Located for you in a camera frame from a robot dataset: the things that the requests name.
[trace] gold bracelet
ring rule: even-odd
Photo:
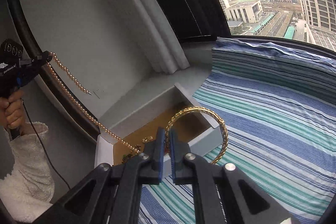
[[[227,129],[225,126],[225,122],[224,120],[216,113],[213,112],[212,110],[209,110],[205,107],[200,107],[200,106],[193,106],[193,107],[187,107],[181,111],[179,111],[178,113],[175,114],[174,117],[172,117],[172,119],[169,121],[167,127],[166,127],[166,131],[165,131],[165,143],[166,143],[166,149],[169,151],[169,131],[172,128],[172,126],[174,125],[174,123],[182,116],[188,114],[188,113],[192,113],[192,112],[202,112],[205,114],[208,114],[209,116],[213,117],[219,124],[219,128],[220,128],[220,132],[222,134],[222,138],[223,138],[223,142],[222,142],[222,148],[220,150],[220,152],[218,153],[217,157],[211,162],[212,164],[216,164],[224,155],[226,149],[227,149],[227,145],[228,145],[228,133],[227,133]]]

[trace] gold jewelry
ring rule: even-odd
[[[56,64],[62,69],[64,70],[67,75],[70,77],[71,80],[73,80],[75,82],[75,84],[78,86],[78,88],[85,92],[86,94],[90,94],[92,95],[87,89],[85,89],[79,82],[78,80],[70,73],[69,69],[66,68],[61,62],[60,60],[57,58],[56,54],[54,52],[50,52],[49,53],[51,56],[53,56],[54,61],[56,62]],[[95,125],[99,126],[100,128],[102,128],[106,133],[108,133],[110,136],[112,136],[113,138],[115,138],[118,141],[121,141],[122,144],[126,145],[130,150],[132,150],[132,152],[134,154],[138,154],[141,153],[141,151],[139,150],[139,146],[136,145],[135,147],[131,146],[130,144],[128,144],[127,142],[125,142],[122,138],[118,137],[117,135],[115,135],[114,133],[112,133],[110,130],[108,130],[102,123],[98,122],[94,117],[92,117],[86,110],[85,108],[78,102],[76,101],[76,99],[72,96],[71,92],[66,88],[66,86],[62,83],[62,81],[60,80],[60,78],[57,76],[57,73],[54,71],[53,67],[50,65],[50,63],[47,64],[48,68],[52,74],[52,76],[57,80],[57,82],[61,85],[61,87],[63,88],[65,94],[71,99],[71,101],[89,118],[89,120],[91,120]],[[219,154],[217,155],[217,157],[211,162],[213,164],[217,163],[222,156],[224,155],[226,149],[227,149],[227,144],[228,144],[228,133],[227,133],[227,129],[225,126],[225,122],[224,120],[215,112],[213,112],[212,110],[209,110],[205,107],[189,107],[186,108],[184,110],[181,110],[180,112],[176,113],[174,117],[172,117],[172,119],[170,120],[170,122],[168,123],[167,127],[166,127],[166,132],[165,132],[165,143],[166,143],[166,147],[169,151],[169,131],[171,129],[171,127],[173,126],[174,122],[176,122],[176,120],[178,120],[180,117],[191,113],[191,112],[203,112],[205,114],[208,114],[210,116],[212,116],[218,123],[219,123],[219,127],[220,127],[220,131],[223,137],[223,143],[222,143],[222,148],[221,151],[219,152]],[[153,139],[152,136],[149,136],[147,138],[144,138],[142,140],[143,143],[146,143],[148,141],[151,141]]]
[[[169,131],[172,128],[172,126],[174,125],[174,123],[182,116],[188,114],[188,113],[192,113],[192,112],[202,112],[205,114],[208,114],[209,116],[213,117],[218,123],[219,123],[219,128],[222,134],[222,138],[223,138],[223,143],[222,143],[222,148],[220,150],[220,152],[218,153],[217,157],[211,162],[212,164],[216,164],[224,155],[226,149],[227,149],[227,145],[228,145],[228,133],[227,133],[227,129],[225,126],[225,122],[224,120],[215,112],[213,112],[212,110],[209,110],[205,107],[200,107],[200,106],[194,106],[194,107],[188,107],[185,108],[181,111],[179,111],[178,113],[175,114],[174,117],[172,117],[172,119],[169,121],[167,127],[166,127],[166,131],[165,131],[165,143],[166,143],[166,148],[169,151]]]
[[[53,56],[54,61],[57,63],[57,65],[64,71],[67,72],[67,75],[76,83],[76,85],[78,86],[78,88],[80,88],[81,91],[85,92],[86,94],[90,94],[91,93],[83,88],[83,86],[77,81],[77,79],[69,72],[69,69],[67,69],[64,65],[62,65],[62,63],[60,62],[60,60],[58,60],[56,54],[54,52],[50,52],[49,53],[51,56]],[[141,151],[138,148],[135,148],[133,146],[131,146],[130,144],[128,144],[128,142],[125,142],[122,138],[118,137],[116,134],[112,133],[110,130],[108,130],[102,123],[98,122],[94,117],[92,117],[90,115],[90,113],[88,113],[85,108],[78,102],[76,101],[76,99],[72,96],[71,92],[66,88],[66,86],[62,83],[62,81],[60,80],[60,78],[57,76],[57,73],[54,71],[53,67],[50,65],[50,63],[47,64],[48,68],[51,71],[52,76],[57,80],[57,82],[62,86],[65,94],[71,99],[71,101],[89,118],[89,120],[91,122],[93,122],[95,125],[101,127],[107,134],[109,134],[110,136],[112,136],[113,138],[115,138],[118,141],[121,141],[122,144],[126,145],[129,149],[131,149],[134,153],[141,153]]]
[[[153,136],[148,136],[142,139],[142,143],[148,143],[148,142],[151,142],[152,140],[153,140]]]

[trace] rooftop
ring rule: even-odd
[[[295,31],[295,27],[289,26],[283,38],[293,39],[294,31]]]
[[[228,21],[227,24],[229,25],[229,28],[232,28],[232,27],[238,27],[243,23],[241,21]]]
[[[252,33],[257,32],[263,25],[266,25],[267,22],[273,17],[274,13],[270,13],[261,23],[254,27]]]
[[[336,51],[336,33],[325,28],[308,25],[316,45]]]
[[[230,6],[229,8],[238,8],[238,7],[246,7],[246,6],[253,6],[254,4],[256,4],[257,1],[249,1],[249,2],[238,2],[232,6]]]

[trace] green field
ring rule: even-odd
[[[238,2],[250,2],[250,1],[258,1],[258,0],[233,0],[233,1],[230,1],[229,3],[230,4],[235,4],[235,3],[238,3]]]

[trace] black cable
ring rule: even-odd
[[[65,184],[67,185],[67,187],[68,187],[69,190],[70,190],[70,186],[69,186],[69,184],[67,183],[67,181],[60,175],[59,172],[57,172],[57,170],[55,169],[54,165],[51,163],[51,160],[50,160],[50,158],[49,158],[49,156],[48,156],[47,151],[45,150],[45,147],[44,147],[44,145],[43,145],[43,143],[42,143],[42,140],[41,140],[40,136],[38,135],[38,133],[37,133],[37,131],[36,131],[36,129],[35,129],[35,127],[34,127],[32,121],[31,121],[31,119],[30,119],[30,117],[29,117],[28,111],[27,111],[27,109],[26,109],[26,106],[25,106],[25,103],[23,102],[23,100],[22,100],[22,104],[23,104],[23,107],[25,108],[25,111],[26,111],[26,113],[27,113],[27,117],[28,117],[28,119],[29,119],[29,122],[30,122],[31,126],[33,127],[33,129],[34,129],[34,131],[35,131],[35,133],[36,133],[36,135],[37,135],[37,137],[38,137],[38,139],[39,139],[39,141],[40,141],[40,143],[41,143],[41,145],[42,145],[42,148],[43,148],[43,150],[44,150],[44,153],[45,153],[45,155],[47,156],[47,159],[48,159],[48,161],[49,161],[51,167],[52,167],[53,170],[56,172],[56,174],[58,174],[58,176],[65,182]]]

